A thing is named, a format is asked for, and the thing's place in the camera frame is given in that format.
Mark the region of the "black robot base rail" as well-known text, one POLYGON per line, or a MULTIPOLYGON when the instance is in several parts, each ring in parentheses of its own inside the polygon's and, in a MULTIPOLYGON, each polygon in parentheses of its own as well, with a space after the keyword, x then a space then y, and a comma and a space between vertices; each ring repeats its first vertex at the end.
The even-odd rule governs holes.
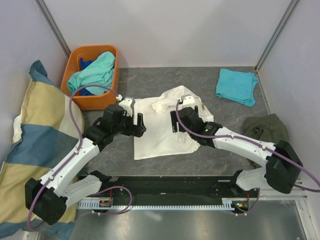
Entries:
POLYGON ((101 190, 113 186, 126 187, 132 202, 138 204, 182 205, 220 204, 222 199, 254 199, 258 191, 244 191, 232 176, 106 176, 93 175, 102 182, 101 190))

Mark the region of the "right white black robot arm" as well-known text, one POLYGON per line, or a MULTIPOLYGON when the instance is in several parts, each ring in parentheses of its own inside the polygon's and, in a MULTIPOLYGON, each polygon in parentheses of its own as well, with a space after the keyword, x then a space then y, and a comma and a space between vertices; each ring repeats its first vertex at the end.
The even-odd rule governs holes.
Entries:
POLYGON ((202 146, 226 150, 247 158, 259 165, 253 170, 238 170, 229 191, 235 197, 259 187, 270 187, 289 194, 303 166, 292 146, 286 141, 265 142, 232 132, 222 125, 203 121, 198 109, 185 107, 170 112, 172 131, 188 133, 202 146))

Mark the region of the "white t shirt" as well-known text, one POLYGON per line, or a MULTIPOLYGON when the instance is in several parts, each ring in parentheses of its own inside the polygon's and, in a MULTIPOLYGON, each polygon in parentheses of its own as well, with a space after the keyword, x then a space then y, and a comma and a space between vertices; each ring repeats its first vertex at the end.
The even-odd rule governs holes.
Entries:
POLYGON ((169 89, 158 97, 136 99, 134 113, 143 114, 146 132, 134 138, 134 159, 142 160, 160 156, 191 154, 200 144, 186 132, 173 132, 170 112, 176 109, 178 98, 191 95, 199 108, 199 116, 205 122, 214 121, 202 100, 183 85, 169 89))

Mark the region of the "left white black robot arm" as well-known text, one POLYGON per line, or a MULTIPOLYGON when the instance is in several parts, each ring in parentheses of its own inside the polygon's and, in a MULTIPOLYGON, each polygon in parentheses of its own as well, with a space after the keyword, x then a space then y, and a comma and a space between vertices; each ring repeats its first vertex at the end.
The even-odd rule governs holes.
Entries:
POLYGON ((93 194, 106 196, 110 191, 109 183, 94 175, 88 175, 77 183, 71 181, 115 136, 140 138, 146 130, 142 113, 134 114, 130 106, 109 105, 61 162, 40 179, 30 178, 26 182, 24 190, 28 214, 35 214, 45 223, 53 225, 82 198, 93 194))

